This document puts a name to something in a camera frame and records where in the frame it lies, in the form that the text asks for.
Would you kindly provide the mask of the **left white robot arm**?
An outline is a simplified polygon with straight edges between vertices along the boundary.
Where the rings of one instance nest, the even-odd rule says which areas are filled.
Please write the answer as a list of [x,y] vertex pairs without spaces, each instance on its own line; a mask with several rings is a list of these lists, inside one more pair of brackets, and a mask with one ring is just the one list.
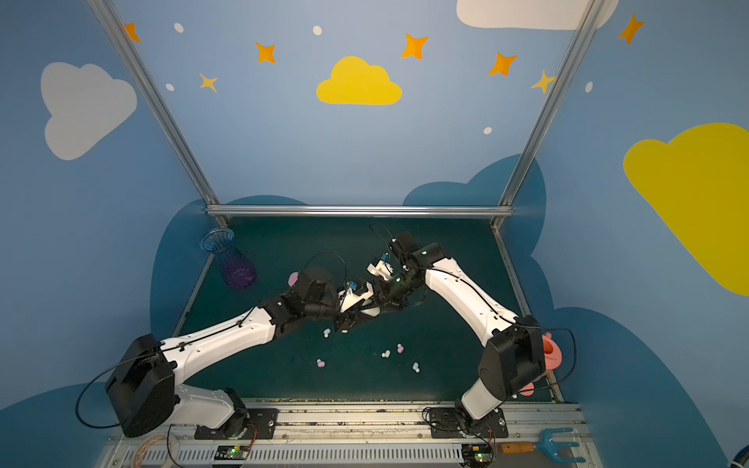
[[378,312],[379,280],[350,282],[341,289],[320,271],[302,272],[286,292],[202,331],[158,340],[135,339],[105,390],[128,438],[164,424],[194,425],[207,438],[242,437],[250,425],[247,407],[231,389],[188,385],[191,376],[246,349],[294,333],[307,320],[332,320],[337,330]]

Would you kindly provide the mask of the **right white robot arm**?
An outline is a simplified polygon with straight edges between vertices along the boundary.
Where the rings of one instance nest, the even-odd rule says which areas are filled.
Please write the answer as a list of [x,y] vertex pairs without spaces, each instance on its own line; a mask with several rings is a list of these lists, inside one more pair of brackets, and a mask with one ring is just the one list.
[[438,244],[404,250],[392,243],[391,253],[397,255],[400,270],[388,255],[367,267],[380,282],[378,307],[425,287],[454,308],[484,347],[478,378],[456,403],[463,419],[478,421],[513,396],[536,389],[536,382],[551,370],[545,334],[536,319],[519,316],[494,300]]

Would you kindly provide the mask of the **mint green earbud case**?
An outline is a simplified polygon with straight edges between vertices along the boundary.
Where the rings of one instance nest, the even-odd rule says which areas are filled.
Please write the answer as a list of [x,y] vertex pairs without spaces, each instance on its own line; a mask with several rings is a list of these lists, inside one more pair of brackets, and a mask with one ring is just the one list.
[[376,317],[380,315],[380,308],[379,307],[368,307],[368,308],[362,308],[359,310],[361,314],[364,314],[368,317]]

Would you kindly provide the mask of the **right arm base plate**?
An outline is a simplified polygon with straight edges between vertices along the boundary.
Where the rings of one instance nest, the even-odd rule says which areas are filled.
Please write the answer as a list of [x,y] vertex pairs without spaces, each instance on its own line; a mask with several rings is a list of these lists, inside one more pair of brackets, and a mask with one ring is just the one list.
[[464,409],[454,407],[426,407],[422,420],[433,439],[484,438],[506,439],[507,422],[501,408],[493,409],[481,419],[472,419]]

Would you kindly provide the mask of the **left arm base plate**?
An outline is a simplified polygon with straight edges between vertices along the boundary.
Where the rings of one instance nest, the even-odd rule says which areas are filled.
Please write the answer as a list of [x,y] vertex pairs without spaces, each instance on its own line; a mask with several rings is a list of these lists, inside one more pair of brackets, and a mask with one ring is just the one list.
[[197,426],[195,440],[251,441],[273,438],[278,419],[278,409],[240,409],[222,426],[212,429]]

